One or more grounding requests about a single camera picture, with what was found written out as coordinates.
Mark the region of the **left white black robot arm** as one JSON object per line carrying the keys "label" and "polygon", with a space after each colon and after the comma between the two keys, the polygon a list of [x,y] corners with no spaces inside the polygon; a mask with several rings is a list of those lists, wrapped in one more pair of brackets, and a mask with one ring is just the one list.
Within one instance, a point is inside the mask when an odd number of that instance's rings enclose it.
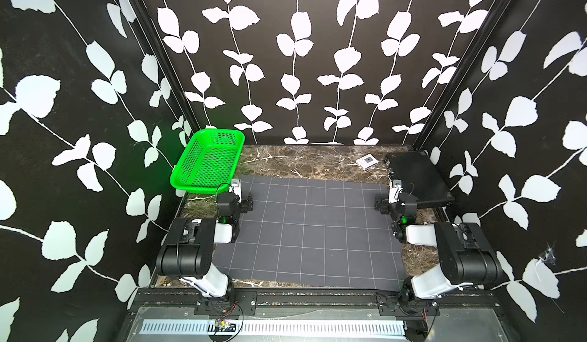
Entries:
{"label": "left white black robot arm", "polygon": [[242,199],[234,192],[216,197],[217,214],[212,218],[176,218],[157,255],[156,272],[178,277],[208,299],[235,301],[232,279],[213,263],[216,245],[234,244],[240,233],[241,215],[253,210],[254,197]]}

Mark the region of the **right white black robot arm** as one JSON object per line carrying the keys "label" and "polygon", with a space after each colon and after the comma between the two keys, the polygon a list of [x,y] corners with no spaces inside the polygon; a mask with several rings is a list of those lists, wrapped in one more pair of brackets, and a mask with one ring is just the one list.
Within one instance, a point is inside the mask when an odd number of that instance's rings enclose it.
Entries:
{"label": "right white black robot arm", "polygon": [[403,300],[434,300],[455,289],[497,282],[503,276],[497,254],[478,224],[417,224],[417,197],[403,191],[395,198],[377,197],[375,210],[391,217],[391,230],[398,241],[437,250],[435,267],[404,281]]}

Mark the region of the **grey grid pillowcase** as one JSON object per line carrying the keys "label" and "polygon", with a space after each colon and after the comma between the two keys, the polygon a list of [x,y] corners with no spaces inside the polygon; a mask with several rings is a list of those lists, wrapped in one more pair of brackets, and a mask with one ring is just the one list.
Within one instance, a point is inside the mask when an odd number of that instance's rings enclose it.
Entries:
{"label": "grey grid pillowcase", "polygon": [[233,279],[397,291],[408,273],[402,245],[375,199],[382,184],[242,177],[253,211],[213,264]]}

